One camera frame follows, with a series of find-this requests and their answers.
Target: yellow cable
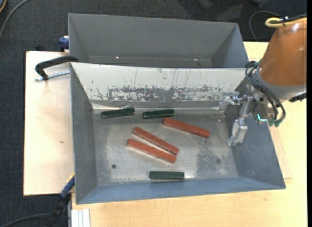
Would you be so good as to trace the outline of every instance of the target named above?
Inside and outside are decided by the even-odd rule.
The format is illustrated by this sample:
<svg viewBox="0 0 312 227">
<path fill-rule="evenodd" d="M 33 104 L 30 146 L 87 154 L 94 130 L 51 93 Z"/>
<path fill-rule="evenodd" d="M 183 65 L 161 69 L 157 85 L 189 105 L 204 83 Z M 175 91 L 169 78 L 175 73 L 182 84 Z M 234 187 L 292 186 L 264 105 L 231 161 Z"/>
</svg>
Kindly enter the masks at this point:
<svg viewBox="0 0 312 227">
<path fill-rule="evenodd" d="M 3 6 L 0 7 L 0 12 L 4 9 L 7 0 L 4 0 Z"/>
<path fill-rule="evenodd" d="M 306 21 L 307 19 L 308 19 L 308 17 L 303 17 L 303 18 L 300 18 L 300 19 L 297 19 L 294 21 L 287 21 L 287 22 L 283 23 L 283 20 L 281 20 L 280 18 L 272 17 L 272 18 L 269 18 L 265 21 L 265 25 L 267 27 L 282 27 L 282 26 L 293 25 L 293 24 L 296 24 L 296 23 L 299 23 L 302 21 Z M 271 21 L 277 21 L 279 23 L 273 24 L 273 23 L 270 23 Z"/>
</svg>

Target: metal bracket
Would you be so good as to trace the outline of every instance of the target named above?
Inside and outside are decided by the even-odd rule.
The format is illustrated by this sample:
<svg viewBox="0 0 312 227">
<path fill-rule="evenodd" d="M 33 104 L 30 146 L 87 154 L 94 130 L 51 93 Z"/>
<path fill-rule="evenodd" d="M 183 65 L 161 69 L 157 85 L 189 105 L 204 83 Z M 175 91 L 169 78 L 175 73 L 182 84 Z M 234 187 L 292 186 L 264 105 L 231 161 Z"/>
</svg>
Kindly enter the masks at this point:
<svg viewBox="0 0 312 227">
<path fill-rule="evenodd" d="M 72 227 L 90 227 L 90 209 L 72 209 L 71 210 Z"/>
<path fill-rule="evenodd" d="M 66 74 L 70 74 L 70 71 L 65 71 L 65 72 L 60 72 L 60 73 L 55 73 L 55 74 L 48 75 L 48 76 L 47 76 L 47 79 L 45 79 L 45 80 L 48 80 L 48 79 L 50 79 L 50 78 L 55 78 L 55 77 L 63 76 L 63 75 L 66 75 Z M 42 80 L 44 80 L 43 77 L 35 79 L 35 81 L 42 81 Z"/>
<path fill-rule="evenodd" d="M 238 98 L 238 92 L 230 92 L 225 93 L 222 102 L 220 102 L 221 109 L 226 108 L 228 104 L 232 105 L 240 105 L 243 104 L 239 114 L 238 119 L 234 121 L 233 127 L 232 127 L 232 134 L 230 138 L 226 140 L 228 145 L 235 146 L 237 143 L 242 143 L 245 134 L 248 130 L 248 126 L 245 124 L 245 118 L 249 114 L 249 105 L 250 101 L 253 100 L 253 97 L 249 97 L 247 95 L 244 95 L 241 98 Z"/>
</svg>

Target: red block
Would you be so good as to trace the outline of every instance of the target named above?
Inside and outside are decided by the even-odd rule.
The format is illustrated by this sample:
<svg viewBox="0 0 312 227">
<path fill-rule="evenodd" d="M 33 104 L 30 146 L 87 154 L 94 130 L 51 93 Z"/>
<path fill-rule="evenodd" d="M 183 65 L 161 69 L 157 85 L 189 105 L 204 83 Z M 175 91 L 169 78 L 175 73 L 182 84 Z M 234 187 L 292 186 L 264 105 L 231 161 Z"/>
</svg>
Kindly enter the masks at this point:
<svg viewBox="0 0 312 227">
<path fill-rule="evenodd" d="M 133 139 L 128 140 L 127 146 L 134 148 L 136 150 L 145 152 L 147 154 L 150 154 L 156 158 L 162 159 L 172 164 L 176 161 L 176 156 L 169 154 L 167 152 L 164 152 L 162 150 L 156 149 L 154 147 L 151 147 L 147 144 L 143 144 L 141 142 L 135 141 Z"/>
<path fill-rule="evenodd" d="M 186 131 L 195 135 L 198 135 L 200 137 L 204 137 L 204 138 L 208 138 L 210 135 L 210 131 L 203 129 L 203 128 L 199 128 L 197 126 L 191 125 L 191 124 L 186 124 L 177 120 L 173 120 L 171 118 L 165 118 L 163 124 L 165 126 L 174 128 L 174 129 L 178 129 L 181 131 Z"/>
<path fill-rule="evenodd" d="M 174 145 L 172 144 L 169 144 L 168 142 L 154 136 L 153 134 L 147 132 L 147 131 L 144 131 L 143 129 L 139 128 L 139 127 L 135 127 L 133 129 L 133 132 L 132 132 L 134 135 L 152 143 L 152 144 L 155 144 L 157 145 L 158 147 L 166 150 L 166 151 L 169 151 L 170 153 L 176 155 L 179 153 L 179 149 L 177 147 L 175 147 Z"/>
</svg>

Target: wooden table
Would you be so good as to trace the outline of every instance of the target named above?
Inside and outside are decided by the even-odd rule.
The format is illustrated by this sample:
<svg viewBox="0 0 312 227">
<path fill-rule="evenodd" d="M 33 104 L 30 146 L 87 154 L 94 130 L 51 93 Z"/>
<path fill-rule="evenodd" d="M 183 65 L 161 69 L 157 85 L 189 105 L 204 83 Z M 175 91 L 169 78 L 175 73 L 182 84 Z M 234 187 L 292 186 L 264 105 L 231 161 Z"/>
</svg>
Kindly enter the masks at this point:
<svg viewBox="0 0 312 227">
<path fill-rule="evenodd" d="M 267 43 L 244 44 L 249 59 L 256 61 L 267 47 Z M 25 196 L 60 193 L 74 170 L 69 76 L 45 83 L 33 80 L 38 77 L 34 71 L 38 62 L 63 54 L 67 53 L 26 54 Z M 51 73 L 66 70 L 68 65 L 53 68 Z M 306 106 L 306 100 L 285 102 L 285 121 L 270 129 L 286 189 L 87 205 L 76 205 L 73 192 L 71 207 L 89 208 L 92 227 L 305 227 Z"/>
</svg>

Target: dark carpet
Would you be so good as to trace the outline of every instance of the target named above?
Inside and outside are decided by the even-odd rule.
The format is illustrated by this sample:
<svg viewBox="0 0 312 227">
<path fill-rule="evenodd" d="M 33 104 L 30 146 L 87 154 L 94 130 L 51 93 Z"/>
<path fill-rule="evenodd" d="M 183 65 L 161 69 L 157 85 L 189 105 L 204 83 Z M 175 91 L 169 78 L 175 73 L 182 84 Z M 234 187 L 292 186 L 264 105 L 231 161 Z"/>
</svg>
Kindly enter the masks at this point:
<svg viewBox="0 0 312 227">
<path fill-rule="evenodd" d="M 23 0 L 8 0 L 0 13 L 0 27 L 9 12 Z M 238 23 L 243 40 L 254 41 L 249 20 L 257 11 L 281 16 L 307 13 L 307 0 L 31 0 L 8 21 L 0 39 L 0 226 L 28 215 L 50 213 L 58 197 L 23 197 L 24 77 L 23 54 L 39 44 L 60 51 L 58 40 L 67 35 L 67 13 L 106 14 Z M 256 14 L 252 27 L 258 41 L 268 41 L 274 29 L 266 28 L 268 12 Z M 16 226 L 42 226 L 45 218 Z M 66 216 L 55 224 L 66 226 Z"/>
</svg>

